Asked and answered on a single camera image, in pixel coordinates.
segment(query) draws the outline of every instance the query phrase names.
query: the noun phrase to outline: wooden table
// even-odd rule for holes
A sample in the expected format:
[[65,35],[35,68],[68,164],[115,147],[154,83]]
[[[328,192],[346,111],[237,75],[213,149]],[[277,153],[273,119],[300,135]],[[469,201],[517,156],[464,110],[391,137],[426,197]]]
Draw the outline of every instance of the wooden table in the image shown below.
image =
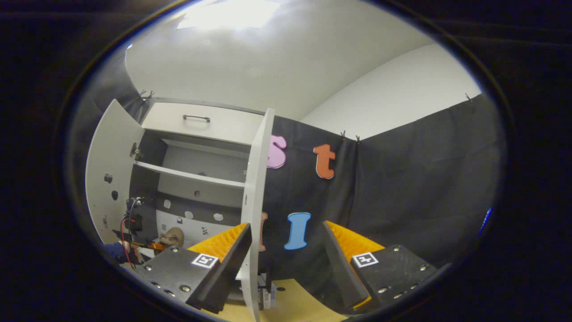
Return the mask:
[[[260,311],[261,322],[339,322],[347,319],[315,299],[294,279],[272,281],[277,288],[286,290],[276,292],[276,306]],[[252,315],[246,306],[225,304],[224,309],[218,314],[203,310],[231,322],[251,322]]]

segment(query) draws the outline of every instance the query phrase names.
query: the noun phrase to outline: red wire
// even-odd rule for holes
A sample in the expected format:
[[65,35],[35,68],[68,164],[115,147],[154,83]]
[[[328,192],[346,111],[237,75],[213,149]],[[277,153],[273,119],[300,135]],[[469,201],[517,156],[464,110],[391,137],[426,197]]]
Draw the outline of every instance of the red wire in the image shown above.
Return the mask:
[[131,260],[129,259],[129,254],[127,253],[127,248],[125,247],[125,236],[123,236],[123,224],[125,223],[125,221],[127,220],[127,218],[123,219],[121,221],[121,245],[123,245],[123,250],[125,251],[125,256],[127,256],[127,261],[129,262],[129,265],[131,265],[131,268],[135,269],[135,267],[133,267],[133,264],[131,264]]

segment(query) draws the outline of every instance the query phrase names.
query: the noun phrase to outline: cabinet door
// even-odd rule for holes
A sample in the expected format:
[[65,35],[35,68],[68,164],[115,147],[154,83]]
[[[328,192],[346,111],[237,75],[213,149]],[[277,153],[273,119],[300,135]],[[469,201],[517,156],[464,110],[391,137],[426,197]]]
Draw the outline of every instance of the cabinet door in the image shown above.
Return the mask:
[[[145,130],[113,100],[96,128],[89,147],[85,168],[85,192],[89,212],[101,241],[117,242],[113,229],[119,230],[127,211],[129,184],[135,155],[133,143],[139,146]],[[104,181],[109,174],[111,182]],[[112,194],[117,192],[117,199]]]
[[268,148],[274,122],[274,109],[269,108],[256,131],[248,157],[247,177],[244,183],[241,222],[251,224],[252,244],[237,275],[243,288],[244,301],[255,321],[260,321],[258,308],[258,246],[260,243],[260,221]]

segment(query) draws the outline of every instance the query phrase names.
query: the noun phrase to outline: white cabinet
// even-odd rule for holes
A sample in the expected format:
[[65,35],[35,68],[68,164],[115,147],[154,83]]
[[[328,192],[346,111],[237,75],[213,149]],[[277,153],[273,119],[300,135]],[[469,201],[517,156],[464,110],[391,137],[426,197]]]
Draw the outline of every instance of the white cabinet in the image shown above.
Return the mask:
[[[133,143],[139,146],[145,130],[113,100],[92,138],[85,167],[85,191],[89,213],[101,241],[112,244],[121,218],[127,211],[129,184],[135,156]],[[112,197],[117,192],[117,200]]]
[[[207,117],[209,121],[184,119],[183,115]],[[252,244],[237,279],[253,319],[259,321],[258,247],[273,121],[273,109],[262,116],[202,105],[155,103],[139,125],[114,100],[94,134],[86,168],[89,210],[102,241],[117,240],[112,229],[119,228],[126,212],[134,167],[158,173],[157,191],[161,193],[194,201],[198,197],[193,192],[200,190],[201,202],[241,209],[240,222],[251,224]],[[139,146],[146,131],[168,145],[161,165],[130,155],[133,144]],[[106,173],[113,174],[112,183],[104,182]],[[119,194],[116,201],[111,198],[113,190]],[[156,212],[158,227],[165,221],[183,221],[158,209]],[[185,222],[193,225],[196,220],[185,218]],[[186,234],[195,234],[195,230],[189,227]],[[211,230],[224,230],[224,226],[213,225]]]
[[262,115],[194,104],[157,102],[142,126],[156,131],[251,145]]

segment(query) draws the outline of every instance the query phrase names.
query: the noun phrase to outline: drawer handle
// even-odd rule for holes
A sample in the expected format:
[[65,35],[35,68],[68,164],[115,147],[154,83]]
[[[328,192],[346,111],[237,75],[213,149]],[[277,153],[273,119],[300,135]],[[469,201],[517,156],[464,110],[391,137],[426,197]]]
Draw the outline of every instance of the drawer handle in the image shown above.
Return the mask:
[[186,120],[187,117],[196,117],[198,119],[206,120],[207,123],[210,123],[210,117],[203,117],[203,116],[195,116],[195,115],[183,115],[182,118]]

